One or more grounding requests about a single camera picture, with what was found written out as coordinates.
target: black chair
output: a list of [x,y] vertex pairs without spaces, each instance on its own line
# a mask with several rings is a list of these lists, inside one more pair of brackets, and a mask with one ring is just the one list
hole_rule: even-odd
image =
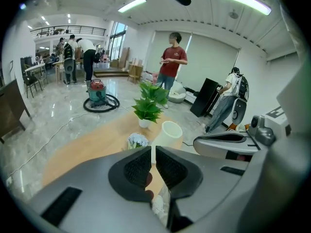
[[31,90],[31,87],[34,86],[35,90],[37,91],[37,88],[35,86],[36,83],[39,83],[40,89],[42,91],[42,87],[41,87],[40,81],[35,76],[23,76],[23,80],[24,80],[24,83],[26,85],[27,98],[28,98],[28,88],[30,88],[31,95],[34,97],[33,91]]

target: black cable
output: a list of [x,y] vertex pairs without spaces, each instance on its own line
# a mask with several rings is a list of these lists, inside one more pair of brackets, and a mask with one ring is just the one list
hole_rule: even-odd
[[87,100],[84,101],[83,108],[89,112],[103,113],[103,112],[108,112],[108,111],[114,110],[120,106],[120,101],[116,97],[114,97],[110,94],[106,94],[106,97],[111,97],[112,99],[111,98],[107,98],[107,99],[114,103],[114,105],[110,104],[110,103],[106,103],[106,105],[110,106],[110,108],[107,108],[104,110],[93,110],[93,109],[87,108],[86,104],[87,104],[87,102],[90,101],[90,98],[88,98]]
[[193,145],[188,145],[187,143],[183,142],[184,144],[186,144],[188,147],[192,147]]

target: blue jeans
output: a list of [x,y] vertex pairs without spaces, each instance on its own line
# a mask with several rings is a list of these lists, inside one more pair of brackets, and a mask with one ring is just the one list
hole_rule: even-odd
[[164,83],[164,89],[168,90],[170,93],[170,89],[173,86],[174,81],[175,81],[175,77],[170,77],[170,76],[167,76],[165,74],[159,73],[159,76],[157,77],[156,84],[161,85],[162,83]]
[[214,129],[220,126],[222,122],[230,115],[234,101],[236,99],[237,97],[235,96],[223,96],[220,99],[219,104],[209,122],[209,125],[206,127],[207,133],[212,132]]

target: black backpack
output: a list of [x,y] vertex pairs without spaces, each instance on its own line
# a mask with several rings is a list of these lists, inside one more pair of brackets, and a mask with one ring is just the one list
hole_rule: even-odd
[[244,76],[241,76],[239,87],[239,98],[248,101],[248,95],[249,95],[249,86],[247,79]]
[[72,59],[73,58],[73,50],[71,45],[66,43],[64,46],[64,59]]
[[100,54],[99,54],[99,52],[98,52],[98,53],[95,54],[95,56],[94,56],[94,62],[95,62],[95,63],[98,63],[98,62],[99,62],[99,59],[100,59]]

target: hand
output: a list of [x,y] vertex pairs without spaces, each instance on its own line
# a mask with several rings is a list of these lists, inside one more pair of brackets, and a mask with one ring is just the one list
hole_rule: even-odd
[[168,59],[165,59],[165,60],[164,60],[164,63],[170,63],[170,62],[174,62],[174,59],[168,58]]

